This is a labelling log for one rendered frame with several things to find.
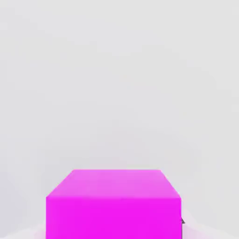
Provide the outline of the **small magenta cube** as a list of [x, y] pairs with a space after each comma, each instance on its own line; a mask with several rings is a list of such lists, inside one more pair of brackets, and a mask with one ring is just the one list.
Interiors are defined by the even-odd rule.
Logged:
[[46, 239], [182, 239], [181, 205], [160, 170], [76, 169], [46, 197]]

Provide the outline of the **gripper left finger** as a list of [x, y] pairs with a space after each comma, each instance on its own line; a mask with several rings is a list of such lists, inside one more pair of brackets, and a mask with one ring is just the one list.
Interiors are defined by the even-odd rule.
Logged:
[[20, 230], [11, 235], [11, 239], [46, 239], [46, 224], [45, 222], [34, 227]]

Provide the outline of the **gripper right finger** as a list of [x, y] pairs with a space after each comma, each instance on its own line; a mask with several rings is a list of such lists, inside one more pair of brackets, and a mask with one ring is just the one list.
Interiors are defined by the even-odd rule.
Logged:
[[214, 229], [198, 224], [191, 218], [183, 218], [183, 239], [224, 239]]

